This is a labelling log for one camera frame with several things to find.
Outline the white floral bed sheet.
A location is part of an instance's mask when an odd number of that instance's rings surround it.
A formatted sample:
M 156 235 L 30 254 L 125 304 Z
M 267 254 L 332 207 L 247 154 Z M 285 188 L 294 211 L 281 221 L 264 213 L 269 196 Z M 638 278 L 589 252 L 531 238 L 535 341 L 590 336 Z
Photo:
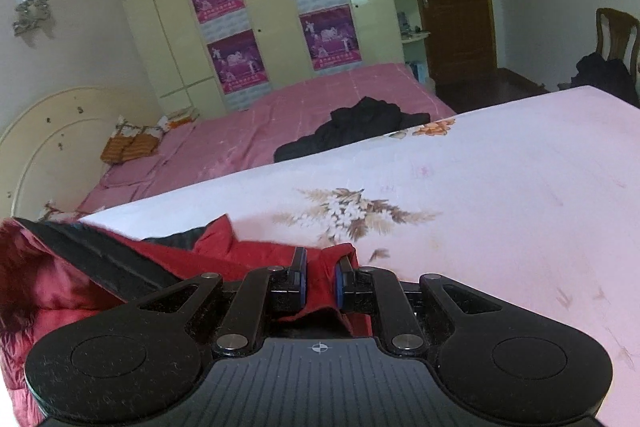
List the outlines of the white floral bed sheet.
M 227 216 L 238 239 L 354 245 L 572 325 L 610 355 L 600 418 L 639 421 L 639 112 L 590 87 L 245 170 L 89 217 L 133 239 Z

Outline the lower left purple poster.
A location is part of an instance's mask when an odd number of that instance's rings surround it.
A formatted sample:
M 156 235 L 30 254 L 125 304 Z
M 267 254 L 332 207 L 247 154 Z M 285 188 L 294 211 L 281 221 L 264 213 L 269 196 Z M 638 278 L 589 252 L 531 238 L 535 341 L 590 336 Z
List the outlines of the lower left purple poster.
M 254 32 L 246 30 L 207 45 L 224 94 L 232 94 L 268 81 Z

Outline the lower right purple poster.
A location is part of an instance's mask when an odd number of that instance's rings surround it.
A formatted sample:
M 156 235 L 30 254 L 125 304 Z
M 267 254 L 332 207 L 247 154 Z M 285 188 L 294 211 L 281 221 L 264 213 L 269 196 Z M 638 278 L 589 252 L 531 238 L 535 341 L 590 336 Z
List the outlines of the lower right purple poster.
M 352 11 L 347 4 L 307 13 L 299 20 L 315 72 L 361 63 Z

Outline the cream rounded headboard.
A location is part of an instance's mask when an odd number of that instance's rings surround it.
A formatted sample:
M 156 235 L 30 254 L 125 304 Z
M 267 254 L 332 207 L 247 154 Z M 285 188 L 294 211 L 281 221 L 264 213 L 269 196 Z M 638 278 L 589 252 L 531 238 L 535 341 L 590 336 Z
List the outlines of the cream rounded headboard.
M 80 87 L 37 102 L 1 137 L 1 217 L 36 219 L 48 202 L 73 211 L 100 181 L 100 159 L 119 117 L 154 124 L 152 98 L 119 88 Z

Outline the pink bed cover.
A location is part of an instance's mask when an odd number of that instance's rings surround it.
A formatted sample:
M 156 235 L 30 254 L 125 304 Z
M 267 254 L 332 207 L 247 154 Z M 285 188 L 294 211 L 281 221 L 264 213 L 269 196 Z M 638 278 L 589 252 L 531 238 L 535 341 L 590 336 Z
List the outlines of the pink bed cover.
M 279 146 L 310 135 L 335 109 L 354 106 L 365 96 L 434 120 L 454 115 L 404 64 L 312 78 L 273 91 L 241 112 L 168 131 L 153 155 L 108 168 L 77 210 L 94 213 L 271 164 Z

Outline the black garment on bed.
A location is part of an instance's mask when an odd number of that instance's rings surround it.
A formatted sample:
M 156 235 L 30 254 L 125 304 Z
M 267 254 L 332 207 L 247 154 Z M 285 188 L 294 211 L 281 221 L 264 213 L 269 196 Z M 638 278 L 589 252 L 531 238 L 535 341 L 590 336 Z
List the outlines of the black garment on bed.
M 430 122 L 429 113 L 404 113 L 397 104 L 366 96 L 352 107 L 335 109 L 313 134 L 278 147 L 273 161 L 306 157 Z

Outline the wooden chair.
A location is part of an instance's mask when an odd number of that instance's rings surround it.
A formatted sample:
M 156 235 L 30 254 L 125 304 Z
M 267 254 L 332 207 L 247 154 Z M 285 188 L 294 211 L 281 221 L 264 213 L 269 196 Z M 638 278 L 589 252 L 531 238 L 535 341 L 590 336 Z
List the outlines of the wooden chair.
M 639 72 L 639 20 L 612 8 L 596 9 L 596 52 L 607 60 L 625 61 L 629 55 L 629 74 L 637 81 Z

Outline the red puffer jacket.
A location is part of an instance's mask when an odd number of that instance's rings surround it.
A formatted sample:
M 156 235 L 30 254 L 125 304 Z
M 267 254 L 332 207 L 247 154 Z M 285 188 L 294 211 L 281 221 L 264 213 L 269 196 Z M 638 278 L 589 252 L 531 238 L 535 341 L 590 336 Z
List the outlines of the red puffer jacket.
M 228 216 L 149 239 L 80 221 L 2 222 L 1 372 L 18 425 L 43 419 L 27 387 L 25 363 L 45 335 L 205 272 L 240 281 L 293 257 L 291 245 L 241 241 Z

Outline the wall lamp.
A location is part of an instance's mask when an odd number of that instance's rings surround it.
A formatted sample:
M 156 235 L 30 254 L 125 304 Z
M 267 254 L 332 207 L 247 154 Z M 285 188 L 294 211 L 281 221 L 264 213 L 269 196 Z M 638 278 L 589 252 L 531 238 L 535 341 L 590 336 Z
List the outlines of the wall lamp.
M 14 11 L 13 35 L 18 37 L 39 28 L 50 18 L 50 0 L 16 0 Z

